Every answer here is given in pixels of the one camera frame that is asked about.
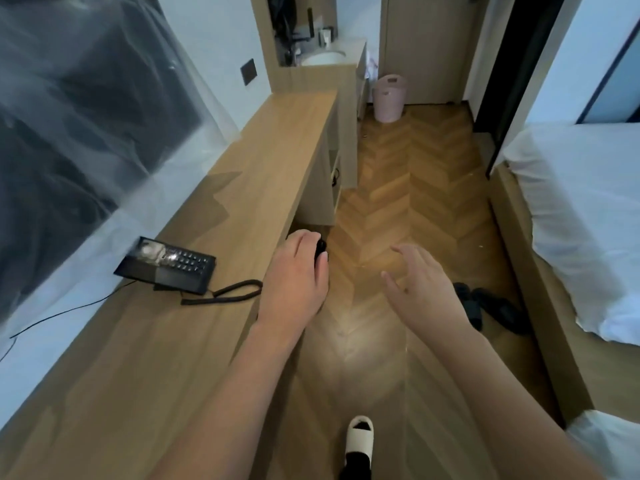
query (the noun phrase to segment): hand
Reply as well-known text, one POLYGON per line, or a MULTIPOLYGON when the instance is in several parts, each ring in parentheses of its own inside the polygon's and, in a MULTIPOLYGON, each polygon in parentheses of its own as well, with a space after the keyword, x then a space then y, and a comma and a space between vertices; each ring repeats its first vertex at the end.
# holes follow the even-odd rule
POLYGON ((264 277, 258 324, 292 341, 316 316, 329 291, 329 263, 326 251, 316 255, 320 234, 299 230, 279 247, 264 277))
POLYGON ((382 272, 384 292, 400 320, 429 347, 448 344, 471 325, 453 284, 440 263, 426 250, 412 244, 391 249, 402 254, 408 268, 408 288, 404 292, 386 271, 382 272))

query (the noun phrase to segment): bed frame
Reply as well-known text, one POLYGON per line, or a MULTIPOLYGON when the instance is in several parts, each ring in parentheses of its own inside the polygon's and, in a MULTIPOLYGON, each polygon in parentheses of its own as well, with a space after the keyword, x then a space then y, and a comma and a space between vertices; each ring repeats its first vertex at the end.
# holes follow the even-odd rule
POLYGON ((564 286, 533 252, 531 214, 505 164, 492 174, 490 202, 567 424, 589 409, 640 423, 640 347, 578 327, 564 286))

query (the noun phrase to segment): black slipper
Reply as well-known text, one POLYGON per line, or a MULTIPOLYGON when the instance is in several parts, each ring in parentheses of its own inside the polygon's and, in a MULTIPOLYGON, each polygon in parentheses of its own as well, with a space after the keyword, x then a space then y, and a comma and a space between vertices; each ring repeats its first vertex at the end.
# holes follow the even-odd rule
POLYGON ((471 296, 485 312, 510 332, 516 335, 526 335, 531 332, 531 323, 526 313, 519 311, 507 298, 500 298, 484 288, 476 288, 471 296))
POLYGON ((453 283, 453 289, 460 298, 460 302, 467 313, 469 322, 477 331, 482 331, 482 310, 480 305, 472 297, 471 289, 464 283, 453 283))

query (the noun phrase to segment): white slide sandal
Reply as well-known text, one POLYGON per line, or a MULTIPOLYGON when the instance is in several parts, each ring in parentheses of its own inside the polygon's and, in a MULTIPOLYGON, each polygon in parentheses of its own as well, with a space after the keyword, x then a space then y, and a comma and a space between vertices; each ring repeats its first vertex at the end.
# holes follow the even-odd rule
POLYGON ((356 416, 349 423, 345 456, 347 453, 353 452, 364 453, 367 455, 369 457, 369 465, 371 465, 373 456, 373 423, 371 422, 371 419, 366 416, 356 416), (363 422, 369 425, 369 429, 356 428, 357 425, 363 422))

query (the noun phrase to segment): left hand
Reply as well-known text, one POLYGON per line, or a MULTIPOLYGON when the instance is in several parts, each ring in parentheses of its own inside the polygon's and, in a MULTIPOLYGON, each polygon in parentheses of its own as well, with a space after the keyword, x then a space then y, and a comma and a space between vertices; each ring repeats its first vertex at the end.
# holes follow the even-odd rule
POLYGON ((327 252, 314 261, 318 240, 320 234, 308 230, 288 236, 263 281, 257 324, 294 344, 329 291, 327 252))

